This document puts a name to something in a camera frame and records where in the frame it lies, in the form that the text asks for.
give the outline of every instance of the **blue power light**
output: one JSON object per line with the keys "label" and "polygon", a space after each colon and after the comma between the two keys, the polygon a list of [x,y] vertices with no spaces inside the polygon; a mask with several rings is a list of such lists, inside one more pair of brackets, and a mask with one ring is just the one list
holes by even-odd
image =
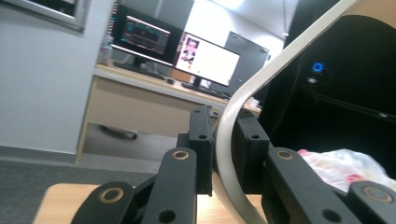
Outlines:
{"label": "blue power light", "polygon": [[314,63],[314,64],[312,65],[312,70],[313,70],[314,72],[317,72],[317,73],[323,71],[323,63]]}

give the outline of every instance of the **gray wall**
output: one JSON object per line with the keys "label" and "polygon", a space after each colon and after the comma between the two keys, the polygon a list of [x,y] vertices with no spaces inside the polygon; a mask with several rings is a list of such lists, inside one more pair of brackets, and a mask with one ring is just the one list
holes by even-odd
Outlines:
{"label": "gray wall", "polygon": [[0,4],[0,146],[75,154],[112,1],[84,34]]}
{"label": "gray wall", "polygon": [[269,49],[274,58],[283,49],[283,39],[269,33],[212,1],[195,1],[186,31],[224,46],[230,31]]}

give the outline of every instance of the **brass grommet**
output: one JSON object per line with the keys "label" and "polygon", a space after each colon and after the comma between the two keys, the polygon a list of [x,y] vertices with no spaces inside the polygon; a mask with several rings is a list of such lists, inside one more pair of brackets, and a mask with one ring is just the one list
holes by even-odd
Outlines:
{"label": "brass grommet", "polygon": [[287,161],[292,160],[292,159],[294,158],[293,154],[291,154],[291,153],[288,152],[288,151],[284,151],[284,150],[279,150],[279,151],[277,151],[277,152],[276,152],[276,155],[277,155],[280,159],[287,160]]}
{"label": "brass grommet", "polygon": [[[111,192],[115,191],[117,195],[113,197],[112,199],[107,199],[105,196]],[[106,189],[104,190],[100,195],[99,195],[99,200],[101,203],[116,203],[119,199],[121,199],[123,196],[123,190],[120,188],[111,188],[111,189]]]}
{"label": "brass grommet", "polygon": [[[376,195],[373,194],[373,190],[376,190],[377,192],[384,194],[385,197],[384,198],[378,198]],[[392,196],[390,196],[390,194],[388,194],[387,192],[385,192],[382,189],[377,189],[377,188],[374,188],[374,187],[364,187],[363,188],[363,193],[365,195],[367,195],[369,198],[371,198],[373,200],[376,200],[376,201],[379,201],[381,203],[392,203],[393,202]]]}
{"label": "brass grommet", "polygon": [[173,158],[179,161],[186,160],[189,157],[189,153],[187,151],[179,150],[172,154]]}

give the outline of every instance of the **monitor screen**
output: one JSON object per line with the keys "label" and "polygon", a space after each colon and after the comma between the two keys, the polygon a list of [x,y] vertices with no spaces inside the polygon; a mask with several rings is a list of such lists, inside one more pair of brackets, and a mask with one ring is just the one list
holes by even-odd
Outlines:
{"label": "monitor screen", "polygon": [[175,68],[229,86],[238,61],[239,54],[185,33]]}
{"label": "monitor screen", "polygon": [[114,49],[173,66],[183,30],[124,5],[115,7],[111,24]]}

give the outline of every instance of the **monitor stand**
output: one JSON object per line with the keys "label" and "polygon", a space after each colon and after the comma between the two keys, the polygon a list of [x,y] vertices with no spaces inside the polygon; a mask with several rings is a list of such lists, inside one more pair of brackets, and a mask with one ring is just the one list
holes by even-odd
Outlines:
{"label": "monitor stand", "polygon": [[228,98],[226,95],[223,95],[223,94],[220,94],[218,92],[215,92],[215,91],[212,91],[210,89],[207,89],[205,87],[202,87],[201,86],[201,81],[202,81],[202,79],[200,77],[195,77],[195,80],[194,80],[194,82],[192,84],[185,82],[185,83],[182,83],[181,86],[184,87],[184,88],[190,89],[190,90],[199,91],[199,92],[211,95],[211,96],[219,97],[221,99]]}
{"label": "monitor stand", "polygon": [[133,63],[117,63],[114,62],[114,66],[118,67],[118,68],[123,68],[132,72],[136,72],[136,73],[140,73],[149,77],[156,77],[158,79],[162,79],[165,80],[165,77],[161,74],[158,73],[154,73],[154,72],[150,72],[147,68],[142,68],[141,64],[144,62],[145,60],[135,56],[134,57],[134,62]]}

